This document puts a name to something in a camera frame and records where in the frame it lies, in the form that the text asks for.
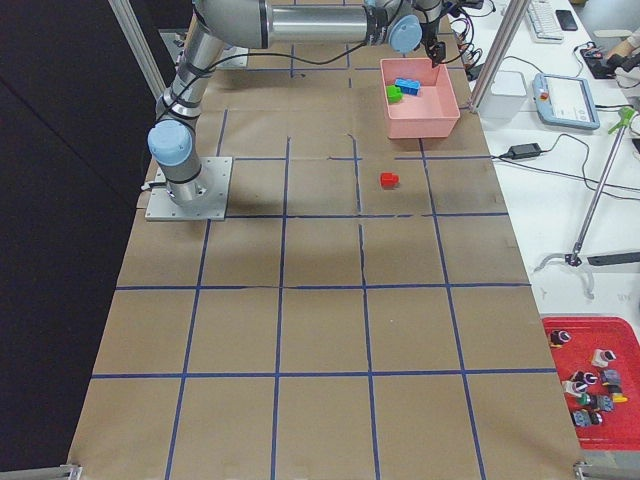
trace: pink bin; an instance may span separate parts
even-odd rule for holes
[[[428,58],[380,60],[384,117],[389,138],[444,138],[453,130],[460,110],[445,65],[431,67]],[[385,87],[396,78],[420,82],[418,95],[404,95],[398,103],[387,101]]]

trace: white container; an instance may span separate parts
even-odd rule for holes
[[[527,98],[527,86],[520,72],[498,70],[480,104],[480,116],[484,118],[513,118]]]

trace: table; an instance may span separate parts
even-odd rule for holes
[[[69,456],[90,478],[573,478],[480,120],[390,141],[387,56],[216,73],[198,151],[235,156],[228,218],[138,212]]]
[[[476,46],[482,47],[485,52],[488,51],[501,21],[499,12],[504,3],[496,2],[498,13],[474,19],[477,28]],[[556,9],[571,9],[567,0],[553,0],[553,6]],[[576,75],[582,61],[576,59],[573,49],[590,38],[577,15],[574,16],[579,29],[576,32],[565,32],[562,44],[533,43],[529,26],[525,25],[526,20],[523,21],[507,55],[524,58],[545,73]],[[521,71],[530,92],[531,82],[537,73],[533,67],[514,59],[506,59],[502,68]],[[615,80],[594,80],[586,66],[580,76],[589,79],[596,104],[627,103]],[[494,155],[500,155],[509,146],[521,143],[537,142],[543,149],[550,148],[558,134],[571,133],[589,145],[591,151],[586,173],[588,177],[598,179],[613,141],[613,135],[608,135],[607,130],[618,119],[615,111],[599,111],[598,115],[601,127],[593,132],[544,125],[535,113],[532,95],[529,95],[521,111],[510,121],[481,119],[489,149]],[[563,139],[552,152],[527,164],[579,174],[584,154],[585,149],[580,144]],[[547,254],[571,251],[592,193],[581,182],[532,173],[506,164],[497,163],[496,172],[541,315],[618,315],[629,321],[638,335],[639,264],[594,268],[594,300],[588,300],[584,296],[583,277],[571,267],[549,266],[533,273]],[[634,156],[634,148],[629,139],[625,139],[620,148],[609,183],[640,187],[640,162]],[[595,254],[639,250],[638,218],[640,202],[603,197],[583,246],[583,259]]]

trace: white table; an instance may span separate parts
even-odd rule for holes
[[[567,0],[552,1],[556,9],[572,10]],[[485,18],[474,18],[474,43],[476,47],[483,48],[485,56],[502,21],[500,12],[505,4],[504,0],[496,0],[496,13]],[[479,13],[487,11],[488,7],[485,7]],[[576,32],[565,32],[562,44],[533,43],[527,20],[523,20],[507,55],[524,58],[545,73],[576,75],[580,66],[573,49],[590,38],[575,13],[574,17],[579,28]],[[537,71],[513,59],[505,60],[502,69],[522,72],[530,95],[521,111],[511,120],[481,116],[491,153],[500,155],[511,145],[532,142],[548,149],[558,134],[570,133],[590,146],[586,173],[590,178],[598,179],[613,142],[613,135],[608,135],[607,130],[617,123],[617,112],[598,112],[601,127],[592,132],[545,125],[538,118],[531,94],[531,82]],[[586,65],[580,76],[589,80],[596,104],[627,102],[615,80],[594,80]],[[629,132],[623,140],[608,183],[640,188],[640,160],[633,154],[630,136]],[[580,175],[584,155],[585,148],[582,145],[565,138],[552,152],[527,164]],[[496,171],[541,315],[616,315],[630,322],[640,338],[640,264],[592,267],[595,277],[594,300],[587,299],[583,293],[584,275],[579,273],[579,269],[552,265],[534,273],[534,268],[546,255],[571,252],[592,192],[579,181],[534,173],[500,162],[496,164]],[[617,190],[615,193],[624,195],[625,192]],[[627,194],[640,198],[637,193]],[[640,201],[622,201],[603,196],[584,242],[582,259],[586,263],[587,256],[637,250],[640,250]]]

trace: red block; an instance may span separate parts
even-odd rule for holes
[[[398,185],[400,177],[393,172],[382,172],[380,174],[380,186],[382,188],[393,188]]]

